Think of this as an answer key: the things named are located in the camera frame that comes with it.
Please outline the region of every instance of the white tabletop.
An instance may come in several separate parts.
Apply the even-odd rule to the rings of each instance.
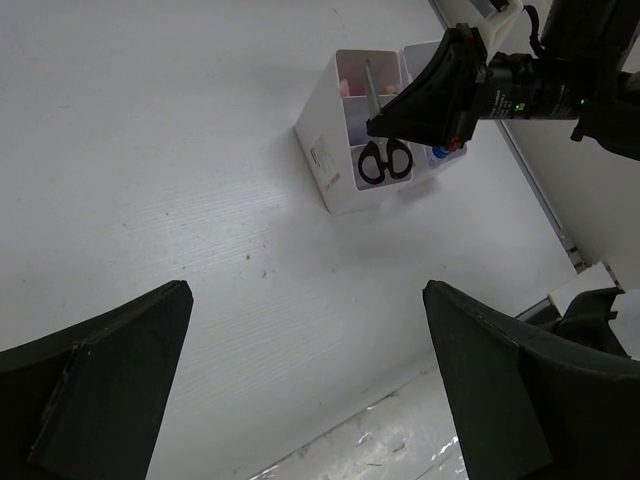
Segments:
[[[439,38],[426,0],[0,3],[0,349],[188,280],[150,479],[247,478],[412,378],[431,278],[515,314],[574,275],[492,123],[322,204],[297,115],[334,50]]]

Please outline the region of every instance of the scissors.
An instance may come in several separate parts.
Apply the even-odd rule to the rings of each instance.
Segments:
[[[367,103],[369,105],[370,118],[376,117],[380,113],[380,98],[378,90],[373,79],[371,70],[371,62],[367,60],[364,65],[365,71],[365,91],[367,93]],[[394,156],[397,152],[403,152],[408,159],[407,166],[404,170],[397,171],[394,164]],[[373,158],[378,169],[377,177],[370,177],[364,171],[364,163],[367,159]],[[385,171],[389,172],[389,176],[394,180],[402,180],[411,173],[413,168],[413,155],[409,147],[395,138],[383,139],[376,138],[369,142],[360,157],[358,158],[358,173],[370,185],[380,185],[387,178]]]

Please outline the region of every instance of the white desk organizer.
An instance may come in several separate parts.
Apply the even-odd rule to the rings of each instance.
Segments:
[[[370,185],[358,173],[358,158],[371,140],[366,122],[369,109],[364,86],[365,62],[369,60],[380,89],[381,104],[393,99],[389,91],[406,87],[429,63],[439,42],[406,47],[399,56],[391,51],[338,50],[320,77],[305,105],[295,130],[316,182],[333,214],[341,214],[379,205],[405,188],[424,183],[453,165],[466,148],[444,159],[437,158],[431,147],[409,144],[414,156],[411,174],[394,180],[388,174],[380,185]],[[340,82],[349,84],[349,96],[343,98]],[[373,162],[367,162],[369,172]]]
[[[402,70],[402,84],[404,87],[413,82],[426,68],[438,50],[440,41],[418,43],[409,45],[402,49],[400,53],[400,64]],[[411,154],[413,155],[413,181],[407,186],[411,188],[425,183],[449,167],[454,165],[467,153],[467,146],[450,153],[444,158],[438,158],[432,147],[410,143]]]

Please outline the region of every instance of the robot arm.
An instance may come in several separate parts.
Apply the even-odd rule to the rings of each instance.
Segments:
[[[486,34],[450,28],[431,63],[379,115],[369,135],[454,151],[483,119],[578,120],[572,135],[640,160],[640,75],[622,72],[638,37],[638,0],[555,0],[530,54],[488,56]]]

